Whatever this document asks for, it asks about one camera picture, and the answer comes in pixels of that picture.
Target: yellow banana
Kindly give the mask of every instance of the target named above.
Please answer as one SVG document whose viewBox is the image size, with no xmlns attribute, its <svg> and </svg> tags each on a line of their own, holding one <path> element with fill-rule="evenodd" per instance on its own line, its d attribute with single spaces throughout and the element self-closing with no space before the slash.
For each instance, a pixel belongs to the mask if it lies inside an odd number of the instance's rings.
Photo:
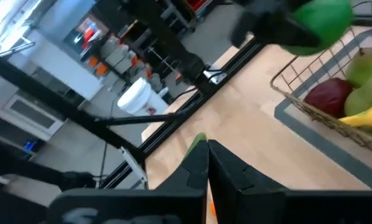
<svg viewBox="0 0 372 224">
<path fill-rule="evenodd" d="M 341 118 L 339 120 L 345 124 L 349 124 L 350 126 L 372 126 L 372 107 L 359 114 Z"/>
</svg>

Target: light wood surface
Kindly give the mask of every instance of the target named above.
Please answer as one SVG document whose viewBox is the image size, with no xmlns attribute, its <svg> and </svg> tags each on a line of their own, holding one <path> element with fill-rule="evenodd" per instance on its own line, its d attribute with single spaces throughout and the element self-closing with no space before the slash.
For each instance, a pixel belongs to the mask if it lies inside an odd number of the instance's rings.
<svg viewBox="0 0 372 224">
<path fill-rule="evenodd" d="M 222 66 L 236 52 L 230 48 L 215 64 Z M 154 189 L 164 181 L 180 164 L 193 138 L 204 132 L 288 188 L 369 189 L 273 117 L 283 97 L 270 88 L 269 81 L 291 58 L 279 47 L 268 46 L 252 59 L 147 158 L 149 187 Z M 188 97 L 179 98 L 169 111 L 175 111 Z M 159 125 L 150 125 L 142 139 Z M 215 223 L 209 210 L 207 214 L 207 223 Z"/>
</svg>

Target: wooden floor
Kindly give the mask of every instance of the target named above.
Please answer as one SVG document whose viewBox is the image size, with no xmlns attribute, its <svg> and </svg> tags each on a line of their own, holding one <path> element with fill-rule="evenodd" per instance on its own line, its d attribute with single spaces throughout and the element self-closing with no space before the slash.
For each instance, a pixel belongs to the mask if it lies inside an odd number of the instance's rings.
<svg viewBox="0 0 372 224">
<path fill-rule="evenodd" d="M 223 65 L 236 52 L 230 48 L 216 64 Z M 283 97 L 269 82 L 291 58 L 279 47 L 268 46 L 250 61 L 146 160 L 149 187 L 165 180 L 180 164 L 195 135 L 204 132 L 288 188 L 369 189 L 273 118 L 274 107 Z M 180 98 L 169 111 L 188 97 Z M 158 125 L 152 124 L 142 138 Z M 207 218 L 209 223 L 215 222 L 210 214 Z"/>
</svg>

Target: gray floor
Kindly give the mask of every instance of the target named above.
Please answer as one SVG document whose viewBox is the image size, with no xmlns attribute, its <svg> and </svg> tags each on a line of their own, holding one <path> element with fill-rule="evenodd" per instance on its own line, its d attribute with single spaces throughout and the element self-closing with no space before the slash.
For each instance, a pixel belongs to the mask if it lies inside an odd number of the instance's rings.
<svg viewBox="0 0 372 224">
<path fill-rule="evenodd" d="M 236 6 L 217 7 L 197 27 L 196 32 L 184 37 L 182 42 L 189 51 L 201 56 L 204 61 L 215 62 L 230 47 L 228 36 L 239 10 Z M 183 92 L 187 85 L 175 86 L 171 83 L 174 80 L 174 77 L 167 78 L 170 92 L 176 96 Z M 85 109 L 92 114 L 109 116 L 112 102 L 117 99 L 116 94 L 101 90 L 85 105 Z M 129 115 L 114 106 L 113 116 Z M 141 133 L 146 127 L 146 124 L 127 125 L 113 127 L 113 130 L 139 146 L 142 143 Z M 58 170 L 87 171 L 98 175 L 104 147 L 102 140 L 69 121 L 49 141 L 35 161 Z M 123 161 L 122 156 L 112 146 L 108 146 L 107 152 L 105 174 L 112 172 Z M 136 177 L 130 175 L 120 187 L 130 188 L 136 181 Z M 13 182 L 7 189 L 43 205 L 48 205 L 60 193 L 56 187 L 26 179 Z"/>
</svg>

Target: wire basket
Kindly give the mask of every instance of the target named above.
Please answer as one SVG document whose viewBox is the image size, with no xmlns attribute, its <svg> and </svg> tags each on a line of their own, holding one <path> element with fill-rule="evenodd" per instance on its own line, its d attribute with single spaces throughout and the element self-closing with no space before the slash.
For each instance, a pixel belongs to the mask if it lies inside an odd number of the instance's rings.
<svg viewBox="0 0 372 224">
<path fill-rule="evenodd" d="M 372 1 L 361 2 L 357 6 L 364 4 L 368 4 L 372 13 Z M 359 48 L 372 48 L 372 27 L 350 27 L 336 44 L 319 55 L 294 57 L 272 78 L 271 87 L 313 120 L 372 150 L 371 132 L 339 122 L 303 101 L 305 95 L 317 84 L 332 77 L 345 79 L 348 64 Z"/>
</svg>

